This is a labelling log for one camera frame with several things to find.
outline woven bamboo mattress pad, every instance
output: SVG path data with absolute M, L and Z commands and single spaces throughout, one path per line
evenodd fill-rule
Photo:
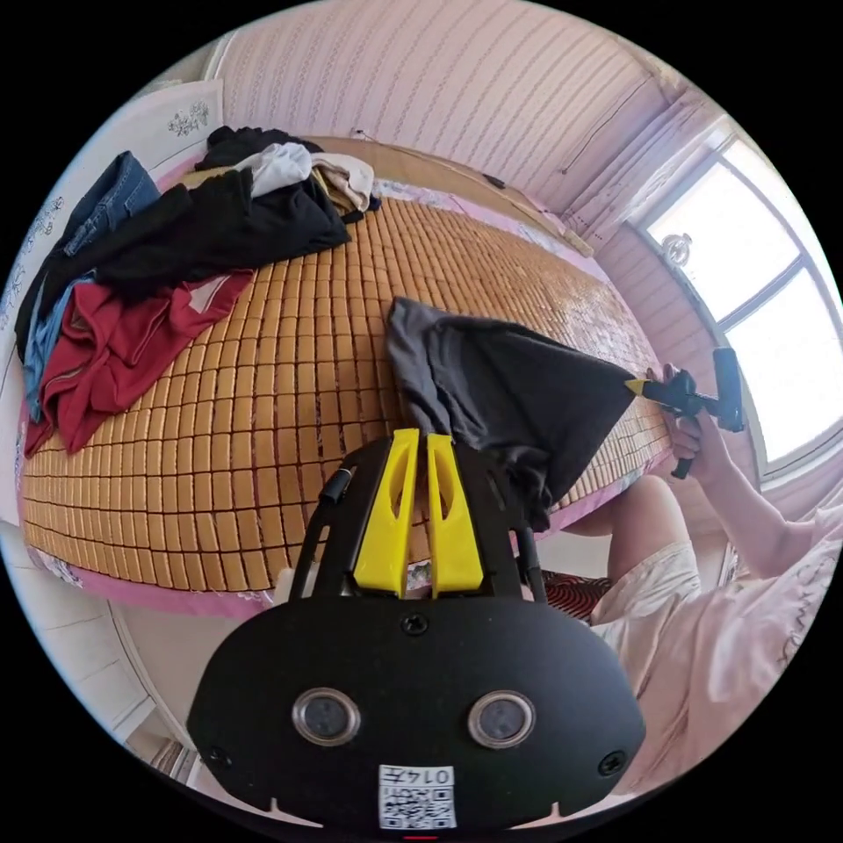
M 260 269 L 231 315 L 73 457 L 54 436 L 25 465 L 26 542 L 159 587 L 273 587 L 343 455 L 408 422 L 385 353 L 396 295 L 517 321 L 631 371 L 654 363 L 611 285 L 513 234 L 391 199 L 350 233 Z M 658 410 L 633 402 L 560 505 L 657 457 L 664 436 Z M 429 556 L 425 520 L 421 501 L 411 561 Z

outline hand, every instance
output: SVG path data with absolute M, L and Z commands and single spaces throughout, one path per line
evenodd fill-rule
M 676 368 L 667 364 L 661 378 L 652 369 L 647 371 L 647 377 L 650 380 L 668 381 L 676 373 Z M 693 460 L 688 474 L 700 486 L 710 486 L 732 468 L 731 457 L 717 422 L 704 410 L 696 418 L 677 418 L 665 413 L 665 421 L 670 431 L 674 456 L 677 459 Z

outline gray cloth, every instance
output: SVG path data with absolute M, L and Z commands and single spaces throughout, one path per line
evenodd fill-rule
M 422 433 L 493 453 L 537 532 L 634 398 L 620 366 L 410 299 L 393 302 L 386 347 Z

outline window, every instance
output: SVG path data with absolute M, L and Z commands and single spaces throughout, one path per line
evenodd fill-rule
M 843 440 L 843 304 L 778 173 L 733 140 L 641 228 L 738 355 L 760 476 L 785 473 Z

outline yellow tip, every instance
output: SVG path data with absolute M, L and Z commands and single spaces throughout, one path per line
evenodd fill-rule
M 636 395 L 644 395 L 644 385 L 646 381 L 643 378 L 634 378 L 633 380 L 624 381 L 627 389 L 634 392 Z

